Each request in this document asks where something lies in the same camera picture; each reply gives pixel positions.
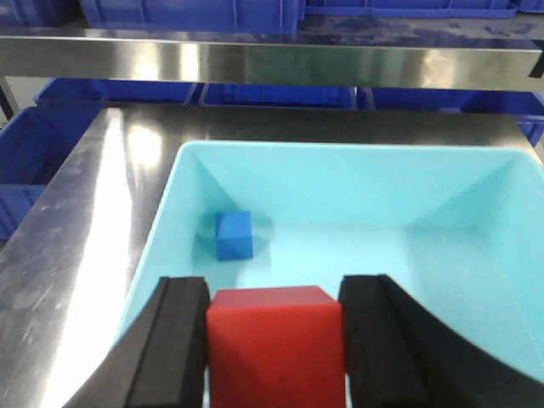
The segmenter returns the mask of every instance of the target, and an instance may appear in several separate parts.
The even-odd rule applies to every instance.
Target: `blue storage bin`
[[[354,109],[354,89],[298,85],[204,85],[201,105],[267,106],[291,108]]]
[[[44,185],[0,184],[0,240],[11,238],[44,189]]]
[[[217,260],[215,217],[230,211],[252,212],[251,260]],[[521,150],[190,142],[121,332],[161,275],[204,276],[212,293],[319,285],[336,296],[343,275],[387,272],[471,342],[544,381],[543,230],[544,172]]]
[[[535,146],[544,134],[544,99],[538,93],[455,89],[359,88],[358,106],[377,111],[443,111],[514,115]]]
[[[26,108],[0,132],[0,239],[8,239],[97,110]]]
[[[193,82],[54,78],[35,97],[38,106],[100,109],[108,102],[189,104]]]
[[[78,10],[77,0],[0,0],[0,26],[55,27]]]
[[[544,0],[513,0],[521,11],[544,13]]]
[[[301,0],[80,0],[96,28],[293,33]]]
[[[308,0],[306,14],[375,17],[506,19],[516,14],[510,0]]]

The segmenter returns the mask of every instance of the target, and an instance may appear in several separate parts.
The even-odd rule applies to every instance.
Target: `metal shelf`
[[[542,22],[307,17],[292,36],[12,28],[0,75],[544,91]]]

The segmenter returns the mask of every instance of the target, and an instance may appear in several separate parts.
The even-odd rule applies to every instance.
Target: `red cube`
[[[218,291],[212,408],[345,408],[342,305],[317,286]]]

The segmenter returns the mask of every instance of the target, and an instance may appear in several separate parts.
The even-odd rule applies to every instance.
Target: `plastic bin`
[[[252,213],[253,259],[218,261],[225,211]],[[543,230],[544,172],[522,150],[190,142],[122,330],[161,275],[205,276],[212,293],[319,285],[335,297],[343,275],[387,272],[464,337],[544,381]]]
[[[44,185],[0,184],[0,240],[14,234],[44,189]]]
[[[8,239],[96,110],[26,108],[0,133],[0,239]]]
[[[38,106],[100,109],[107,102],[189,104],[193,82],[54,78],[35,97]]]
[[[0,26],[55,27],[78,10],[77,0],[0,0]]]
[[[359,109],[514,115],[535,146],[544,133],[544,99],[538,93],[449,89],[359,88]]]
[[[306,14],[375,17],[506,19],[516,14],[510,0],[308,0]]]
[[[544,13],[544,0],[513,0],[521,11]]]
[[[293,33],[301,0],[80,0],[96,28]]]
[[[354,88],[295,85],[204,85],[201,105],[354,109]]]

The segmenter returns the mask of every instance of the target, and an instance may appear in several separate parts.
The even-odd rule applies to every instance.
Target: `metal table surface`
[[[103,110],[0,252],[2,408],[59,408],[105,357],[174,157],[195,139],[495,145],[534,155],[510,116]]]
[[[293,35],[2,28],[0,75],[544,91],[543,19],[307,16]]]

